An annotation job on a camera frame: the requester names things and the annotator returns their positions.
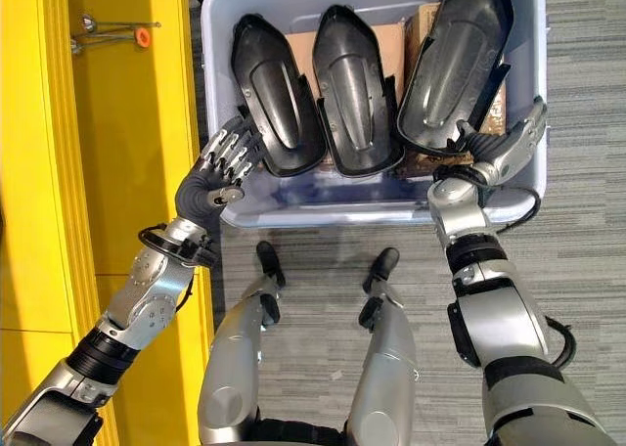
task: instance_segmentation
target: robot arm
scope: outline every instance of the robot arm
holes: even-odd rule
[[[483,371],[487,444],[612,445],[580,391],[548,361],[546,319],[483,211],[485,193],[532,157],[545,113],[537,98],[529,116],[503,137],[459,125],[475,164],[439,171],[428,191],[457,296],[448,316],[457,351]]]
[[[260,135],[239,117],[211,138],[176,194],[178,216],[139,233],[144,247],[124,287],[9,419],[3,444],[92,443],[102,425],[96,409],[113,396],[137,354],[169,325],[194,268],[215,261],[208,219],[244,196],[241,183],[263,154]]]

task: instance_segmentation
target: yellow metal frame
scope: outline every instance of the yellow metal frame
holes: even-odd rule
[[[83,12],[161,28],[147,50],[73,57]],[[93,327],[137,231],[175,215],[199,148],[188,15],[188,0],[2,0],[3,422]],[[198,444],[213,336],[206,271],[194,294],[103,409],[99,444]]]
[[[3,422],[100,315],[64,1],[2,0]]]

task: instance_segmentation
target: gray carpet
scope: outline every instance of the gray carpet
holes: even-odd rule
[[[548,0],[548,11],[548,191],[539,216],[503,246],[546,314],[573,325],[579,349],[566,373],[626,444],[626,0]],[[192,13],[198,27],[199,11]],[[201,75],[197,83],[200,110]],[[263,337],[264,416],[341,428],[369,342],[356,323],[360,284],[372,258],[394,245],[402,257],[391,282],[406,301],[421,374],[413,444],[484,442],[480,373],[455,352],[445,311],[450,275],[429,227],[222,225],[222,233],[217,320],[258,274],[259,240],[274,244],[289,281],[283,319]]]

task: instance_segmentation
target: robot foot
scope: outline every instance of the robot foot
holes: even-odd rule
[[[372,290],[372,282],[374,280],[387,281],[389,275],[391,275],[391,272],[398,264],[398,260],[400,260],[400,252],[397,248],[388,247],[383,250],[370,267],[370,274],[365,282],[363,282],[363,291],[369,294]]]
[[[279,288],[285,287],[285,275],[281,268],[281,262],[278,259],[276,250],[267,241],[261,241],[256,245],[256,255],[263,267],[263,273],[270,278],[276,278],[276,284]]]

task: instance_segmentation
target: gray plastic bin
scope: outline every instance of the gray plastic bin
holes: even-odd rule
[[[399,22],[418,6],[438,0],[204,0],[201,25],[209,131],[237,114],[243,104],[230,68],[233,27],[246,13],[261,14],[284,33],[316,30],[321,14],[332,4],[352,6],[369,24]],[[546,99],[546,0],[513,0],[514,29],[505,50],[512,65],[507,78],[507,124],[530,109],[536,95]],[[535,157],[512,181],[546,189],[546,138]],[[317,169],[282,178],[266,171],[251,174],[246,198],[229,205],[222,217],[240,227],[305,227],[334,224],[430,222],[426,190],[430,180],[399,181],[384,175],[346,179]],[[522,216],[532,198],[498,192],[486,209],[493,222]]]

